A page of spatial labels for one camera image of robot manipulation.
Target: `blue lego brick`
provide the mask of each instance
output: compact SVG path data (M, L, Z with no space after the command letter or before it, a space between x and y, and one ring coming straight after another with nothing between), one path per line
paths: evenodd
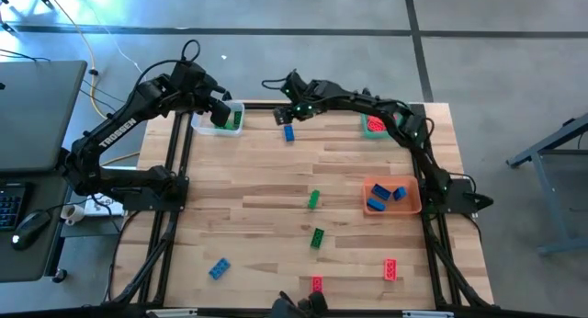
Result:
M292 125L284 125L284 136L286 137L286 142L294 141L294 130L292 129Z
M231 267L229 261L226 258L221 258L219 262L209 271L209 274L213 279L218 280L222 274L229 269L229 267Z
M373 210L384 211L386 209L386 205L377 199L368 199L367 205Z
M392 196L394 197L394 200L400 200L406 196L406 189L404 187L398 187L394 190Z
M392 195L392 193L389 190L387 190L386 188L384 188L378 184L374 185L374 187L371 189L371 192L383 200L390 199L390 195Z

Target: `cable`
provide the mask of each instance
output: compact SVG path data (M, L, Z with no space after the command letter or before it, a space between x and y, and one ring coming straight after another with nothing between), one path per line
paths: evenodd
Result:
M584 133L580 134L580 138L578 138L578 149L580 149L580 142L582 142L582 136L584 136Z
M196 45L198 46L198 51L196 51L196 55L194 57L192 57L192 59L190 59L191 62L195 61L198 56L200 56L200 42L198 42L198 40L192 39L192 40L188 40L185 44L184 47L182 48L182 61L186 61L186 48L187 46L190 45L190 43L196 43Z
M22 57L22 56L15 56L15 55L4 55L4 54L0 54L0 57L6 57L6 58L24 58L27 59L28 57Z
M105 161L100 166L111 165L111 164L113 164L115 162L118 162L118 161L121 161L121 160L124 160L124 159L127 159L127 158L131 158L132 156L137 156L137 155L139 155L139 153L141 153L141 152L129 153L129 154L126 154L126 155L123 155L123 156L120 156L120 157L116 157L116 158L113 158L111 160Z
M117 252L119 251L120 241L122 240L122 234L124 234L125 230L127 229L127 226L135 218L135 216L137 216L139 214L139 212L140 211L133 212L129 216L129 218L125 221L125 223L122 225L122 228L120 229L119 238L117 239L117 244L115 244L114 253L112 254L112 263L110 263L110 267L108 267L107 289L104 293L104 298L102 299L102 302L105 302L107 300L110 301L112 299L111 294L110 294L110 287L112 285L112 276L113 276L113 272L114 272L114 265L116 263L115 261L117 259Z
M450 175L453 176L464 176L467 179L469 179L469 181L471 181L471 185L473 185L474 189L474 193L476 192L476 190L478 189L478 185L476 185L476 180L474 180L473 176L467 175L467 174L460 174L460 173L453 173L453 172L449 172Z
M92 62L92 69L90 70L90 74L92 75L92 89L90 90L90 97L92 97L91 101L92 101L92 107L94 107L94 110L98 113L98 115L100 115L100 117L102 117L103 119L106 119L107 117L102 113L102 111L100 111L100 109L98 108L98 106L96 105L96 100L94 99L94 95L96 93L96 90L94 89L95 85L95 80L96 80L96 76L98 71L96 70L96 62L94 59L94 51L92 50L92 46L90 46L90 43L88 42L88 40L85 38L84 33L82 33L82 30L80 29L80 27L77 26L77 24L75 24L74 20L70 17L70 15L65 11L65 9L63 9L62 5L59 3L59 1L57 0L53 0L55 2L55 4L57 4L57 6L61 9L61 11L65 14L65 16L72 22L72 24L75 26L75 29L77 30L77 32L80 34L80 37L82 37L82 40L85 43L85 46L88 48L88 51L90 52L90 60Z
M54 205L52 207L48 207L47 209L45 209L45 211L49 212L49 211L51 211L53 209L62 208L64 206L66 206L66 205L86 203L88 200L90 200L90 199L85 199L85 200L82 200L82 201L79 201L79 202L67 202L67 203L62 203L62 204Z
M85 80L85 79L84 79L84 82L85 82L86 84L88 84L89 86L91 86L92 88L94 88L95 90L97 90L98 92L100 92L100 93L104 94L104 95L105 95L105 96L107 96L107 97L110 97L110 98L116 99L118 102L127 103L127 101L125 101L125 100L122 100L122 99L120 99L120 98L118 98L118 97L114 97L114 96L112 96L111 94L109 94L109 93L107 93L107 92L103 91L102 89L100 89L100 88L98 88L98 87L95 87L95 86L92 86L92 84L90 84L90 82L88 82L88 81L87 81L87 80Z
M471 221L471 223L476 226L476 230L478 230L478 237L480 238L480 244L481 244L481 230L480 230L480 226L478 225L478 223L476 221L474 221L474 219L468 215L467 213L462 213L462 216L466 217L469 221Z
M94 10L94 8L88 2L86 2L86 4L90 7L90 10L92 10L92 12L94 13L94 18L96 19L98 24L104 29L104 31L106 31L108 33L108 35L112 39L112 42L114 42L115 46L117 46L117 49L119 50L120 55L122 55L122 57L126 58L129 62L133 63L133 65L135 65L135 68L137 69L137 71L139 71L139 73L142 73L141 67L139 67L139 65L135 61L133 61L129 56L127 56L127 54L122 52L122 49L120 48L119 44L117 43L117 40L114 39L114 36L112 35L112 33L110 33L108 28L104 24L102 24L102 21L98 17L98 14Z
M47 59L47 58L44 58L44 57L31 57L31 56L27 56L27 55L25 55L25 54L22 54L22 53L20 53L20 52L16 52L16 51L7 51L7 50L4 50L4 49L0 49L0 51L2 51L2 52L7 52L7 53L10 53L10 54L13 54L13 55L20 56L19 58L26 58L26 59L30 59L31 61L34 61L34 62L36 62L37 60L43 60L43 61L51 62L51 60L50 60L50 59Z
M425 121L429 120L431 122L431 130L429 131L429 133L426 135L426 138L424 139L425 141L428 141L429 139L431 139L431 135L433 134L433 131L435 130L435 122L430 119L430 118L425 118Z
M267 88L267 89L271 89L271 90L280 90L281 87L268 86L267 83L281 83L281 82L285 82L286 79L287 79L287 77L282 78L282 79L266 79L266 80L262 80L261 81L261 86L263 88Z
M393 98L387 98L387 99L384 99L384 100L380 100L378 102L378 106L387 105L387 104L390 104L390 103L397 103L397 104L399 104L399 105L401 105L401 106L403 106L403 107L405 107L407 109L410 109L410 107L405 102L402 102L400 100L393 99Z
M141 79L149 72L152 70L152 68L159 66L159 65L163 65L163 64L167 64L170 62L174 62L174 63L185 63L187 61L182 61L182 60L164 60L164 61L159 61L157 63L154 63L152 65L150 65L147 69L145 69L145 71L142 72L142 74L139 76L139 78L137 79L137 81L135 82L135 85L132 88L132 91L130 92L131 94L135 93L135 90L137 89L137 86L139 85L139 83L141 82Z
M118 233L120 233L120 228L117 226L117 224L114 222L114 216L112 215L112 210L110 209L110 207L100 201L98 201L96 199L96 196L94 194L92 194L92 200L94 201L94 203L96 205L99 205L100 207L104 207L106 208L106 210L108 210L108 216L110 217L110 221L112 222L112 225L114 226L114 228L117 230Z
M97 99L97 98L95 98L95 97L92 97L92 96L91 96L89 93L87 93L87 92L86 92L86 91L84 91L83 89L80 89L80 93L83 93L83 94L85 94L85 95L89 96L89 97L90 97L90 99L91 99L92 101L94 101L94 100L95 100L95 101L96 101L96 102L98 102L98 103L102 103L103 105L105 105L105 106L107 106L107 107L111 108L111 109L112 109L112 111L114 111L114 112L117 112L117 110L116 110L116 109L114 109L112 106L110 106L108 103L106 103L106 102L104 102L104 101L101 101L101 100L99 100L99 99Z

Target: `black cable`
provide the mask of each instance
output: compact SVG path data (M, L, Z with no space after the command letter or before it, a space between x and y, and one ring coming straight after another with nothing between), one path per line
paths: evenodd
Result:
M471 221L471 223L476 226L476 230L478 230L478 237L480 237L480 243L481 243L481 230L480 230L480 226L478 225L478 223L476 221L474 221L474 219L468 215L467 213L462 213L462 215L464 217L466 217L469 221Z
M268 86L267 83L281 83L281 82L285 82L286 79L287 79L287 77L282 78L282 79L266 79L266 80L262 80L261 81L261 86L263 88L267 88L267 89L271 89L271 90L280 90L281 87Z
M474 180L473 176L467 175L467 174L460 174L460 173L454 173L454 172L449 172L450 175L453 176L464 176L467 179L469 179L469 181L471 181L471 185L473 185L474 189L474 193L476 192L476 190L478 189L478 185L476 185L476 180Z
M100 88L98 88L98 87L96 87L96 86L92 86L92 84L91 84L89 81L85 80L85 79L84 79L84 82L85 82L86 84L88 84L90 87L94 88L95 90L97 90L98 92L100 92L100 93L104 94L104 95L105 95L105 96L107 96L107 97L111 97L111 98L113 98L113 99L116 99L118 102L127 103L127 101L125 101L125 100L122 100L122 99L120 99L120 98L118 98L118 97L114 97L114 96L112 96L111 94L109 94L109 93L107 93L107 92L103 91L102 89L100 89Z
M0 49L0 51L11 53L13 55L18 55L18 56L21 56L23 58L30 59L31 61L34 61L34 62L36 62L37 60L43 60L43 61L51 62L50 59L47 59L47 58L44 58L44 57L30 57L30 56L27 56L25 54L21 54L20 52L7 51L7 50L4 50L4 49Z
M4 55L4 54L0 54L0 57L7 57L7 58L28 58L28 57L22 57L22 56L15 56L15 55Z
M89 96L90 98L93 98L93 99L94 99L96 102L98 102L98 103L101 103L101 104L103 104L103 105L105 105L105 106L107 106L107 107L111 108L111 109L112 109L112 111L114 111L114 112L117 112L117 110L116 110L115 108L113 108L112 106L110 106L108 103L106 103L106 102L104 102L104 101L101 101L101 100L99 100L99 99L97 99L97 98L95 98L95 97L92 97L92 96L90 95L90 93L88 93L88 92L85 92L83 89L80 89L80 93L86 94L86 95L87 95L87 96Z
M112 286L112 276L113 276L113 272L114 272L114 265L116 264L116 259L117 259L117 252L119 251L119 246L120 246L120 241L122 240L122 234L125 232L127 225L130 224L130 222L135 218L136 215L139 214L140 211L135 211L133 212L129 218L125 221L125 223L122 225L122 228L120 229L119 232L119 237L117 239L117 244L114 247L114 253L112 254L112 262L110 263L110 267L108 268L108 282L107 282L107 289L104 293L104 298L102 299L102 302L105 302L107 299L110 301L112 299L112 296L110 294L110 287Z
M49 212L53 209L57 209L57 208L63 208L66 205L72 205L72 204L82 204L82 203L86 203L89 199L85 199L83 201L79 201L79 202L65 202L62 204L58 204L58 205L54 205L52 207L48 207L47 209L45 209L45 211Z
M188 40L186 42L186 44L184 44L184 48L182 48L182 61L186 61L187 60L187 58L186 58L186 48L192 42L196 43L196 45L198 46L198 51L196 51L196 55L194 57L192 57L192 59L190 59L190 61L193 62L193 61L195 61L198 58L198 56L200 56L200 42L198 42L198 40L195 40L195 39Z
M112 210L110 209L110 207L108 205L100 202L99 200L97 200L96 196L94 194L92 194L92 200L94 201L95 204L99 205L100 207L104 207L104 208L106 208L106 210L108 210L108 216L110 217L110 222L112 222L112 225L117 230L117 232L120 233L120 228L114 222L114 216L112 215Z
M580 134L580 138L578 138L578 149L580 149L580 142L582 142L582 136L584 136L584 133Z
M139 84L141 83L142 78L149 72L152 70L152 68L159 66L159 65L163 65L163 64L167 64L170 62L174 62L174 63L186 63L187 61L183 61L183 60L164 60L164 61L159 61L156 62L152 65L150 65L147 69L145 69L145 71L142 72L141 75L139 75L139 78L137 79L137 81L135 82L135 85L132 88L132 91L130 92L130 94L134 94L135 90L137 89L137 86L139 86Z
M426 135L426 138L424 139L425 141L428 141L429 139L431 139L431 135L433 135L433 131L435 130L435 122L430 119L430 118L425 118L425 121L429 120L431 122L431 130L429 130L429 133Z
M393 98L387 98L387 99L380 100L378 102L378 106L387 105L387 104L390 104L390 103L396 103L396 104L399 104L399 105L401 105L401 106L403 106L403 107L405 107L407 109L410 109L410 107L405 102L402 102L400 100L393 99Z

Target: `computer mouse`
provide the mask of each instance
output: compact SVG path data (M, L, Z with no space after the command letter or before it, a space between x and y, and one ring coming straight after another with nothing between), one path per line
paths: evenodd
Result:
M12 247L25 250L37 241L41 231L49 225L51 215L45 210L34 210L23 219L12 235Z

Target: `keyboard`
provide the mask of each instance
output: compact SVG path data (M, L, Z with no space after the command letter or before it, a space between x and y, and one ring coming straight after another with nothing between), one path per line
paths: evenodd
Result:
M13 231L22 219L27 195L28 183L4 183L0 185L0 231Z

